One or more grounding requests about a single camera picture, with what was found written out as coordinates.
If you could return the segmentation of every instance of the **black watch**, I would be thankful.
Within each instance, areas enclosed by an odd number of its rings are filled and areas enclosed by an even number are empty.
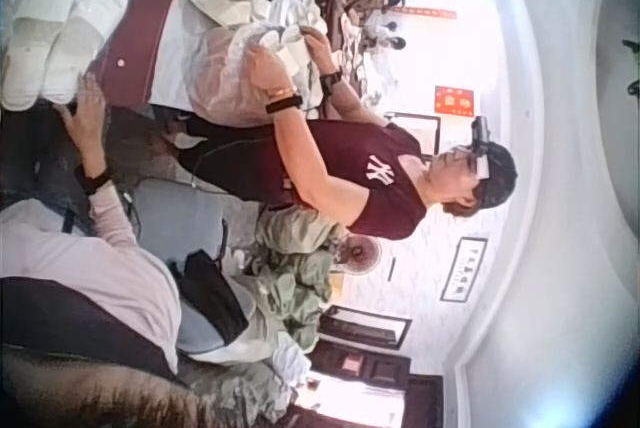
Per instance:
[[[78,183],[87,196],[95,195],[100,188],[111,181],[111,170],[109,170],[109,168],[104,170],[95,178],[88,178],[84,174],[82,165],[78,165],[74,173],[76,175],[76,180],[78,180]]]
[[[333,91],[333,85],[342,81],[342,68],[338,68],[338,71],[331,73],[330,75],[322,75],[320,77],[320,86],[322,86],[322,94],[324,96],[331,96]]]

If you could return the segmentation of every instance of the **framed calligraphy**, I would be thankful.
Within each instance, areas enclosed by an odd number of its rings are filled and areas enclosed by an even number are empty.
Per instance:
[[[467,302],[482,266],[487,243],[487,238],[460,238],[440,301]]]

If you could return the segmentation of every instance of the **hand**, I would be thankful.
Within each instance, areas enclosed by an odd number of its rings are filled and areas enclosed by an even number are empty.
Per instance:
[[[278,55],[261,45],[253,45],[245,57],[247,74],[254,88],[264,92],[269,100],[295,92],[291,77]]]
[[[85,174],[90,177],[98,176],[101,172],[91,174],[87,172],[87,168],[89,171],[97,171],[104,164],[102,130],[106,102],[94,75],[88,74],[79,78],[76,101],[78,107],[75,115],[72,115],[66,106],[53,107],[60,113],[71,141],[80,152]]]
[[[308,26],[301,27],[300,31],[304,35],[309,55],[318,66],[321,75],[330,75],[338,71],[338,67],[331,56],[331,44],[326,36],[315,28]]]

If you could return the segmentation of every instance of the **pink sleeve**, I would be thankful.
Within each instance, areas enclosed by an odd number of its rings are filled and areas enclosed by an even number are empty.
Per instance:
[[[133,227],[124,212],[115,186],[109,184],[89,197],[91,218],[100,238],[114,248],[137,248]]]

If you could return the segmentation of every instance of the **red banner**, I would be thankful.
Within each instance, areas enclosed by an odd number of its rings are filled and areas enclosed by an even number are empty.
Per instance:
[[[430,16],[432,18],[446,18],[455,20],[458,14],[451,10],[440,10],[437,8],[412,8],[410,6],[394,6],[391,11],[402,13],[403,15]]]
[[[473,91],[436,86],[435,111],[440,115],[474,116]]]

